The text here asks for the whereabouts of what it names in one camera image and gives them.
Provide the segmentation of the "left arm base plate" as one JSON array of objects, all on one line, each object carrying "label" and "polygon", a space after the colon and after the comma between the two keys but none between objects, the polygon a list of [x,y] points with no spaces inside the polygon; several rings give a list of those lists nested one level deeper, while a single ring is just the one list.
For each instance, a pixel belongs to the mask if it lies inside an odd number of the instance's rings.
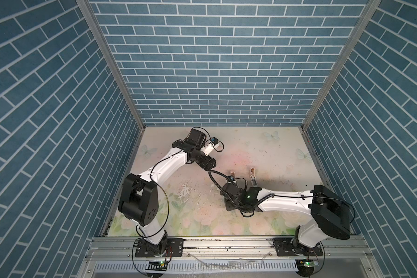
[{"label": "left arm base plate", "polygon": [[137,239],[134,245],[134,256],[136,258],[164,257],[165,253],[171,258],[182,257],[184,249],[183,238],[167,238],[159,244],[152,244],[146,239]]}]

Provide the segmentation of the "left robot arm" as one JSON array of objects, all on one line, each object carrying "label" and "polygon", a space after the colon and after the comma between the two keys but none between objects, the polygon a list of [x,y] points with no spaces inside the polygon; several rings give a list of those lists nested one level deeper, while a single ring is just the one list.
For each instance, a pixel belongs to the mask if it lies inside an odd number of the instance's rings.
[{"label": "left robot arm", "polygon": [[170,208],[163,184],[187,164],[195,163],[205,171],[215,168],[216,160],[210,154],[223,150],[224,144],[218,138],[209,135],[204,128],[193,127],[186,138],[173,142],[168,153],[148,170],[126,176],[118,211],[135,223],[141,239],[155,247],[163,245],[167,241],[165,225],[160,225],[156,218],[159,192],[164,194],[166,207]]}]

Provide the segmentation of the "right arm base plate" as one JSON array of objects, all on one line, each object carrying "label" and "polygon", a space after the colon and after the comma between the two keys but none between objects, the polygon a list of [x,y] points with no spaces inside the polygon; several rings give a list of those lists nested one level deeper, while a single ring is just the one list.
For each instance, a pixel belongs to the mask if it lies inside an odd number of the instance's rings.
[{"label": "right arm base plate", "polygon": [[278,257],[305,256],[320,257],[324,255],[323,247],[318,243],[315,247],[305,247],[300,243],[294,243],[293,237],[276,237],[272,241]]}]

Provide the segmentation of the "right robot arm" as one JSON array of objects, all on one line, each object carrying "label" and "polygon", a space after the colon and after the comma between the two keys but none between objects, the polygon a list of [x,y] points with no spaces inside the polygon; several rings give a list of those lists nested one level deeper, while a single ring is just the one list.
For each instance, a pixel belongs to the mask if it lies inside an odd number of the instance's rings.
[{"label": "right robot arm", "polygon": [[282,192],[260,187],[243,189],[230,181],[220,188],[220,195],[228,211],[238,210],[244,217],[274,211],[307,217],[307,222],[295,229],[292,240],[292,248],[298,253],[314,249],[328,237],[351,237],[351,205],[323,185],[315,185],[310,191]]}]

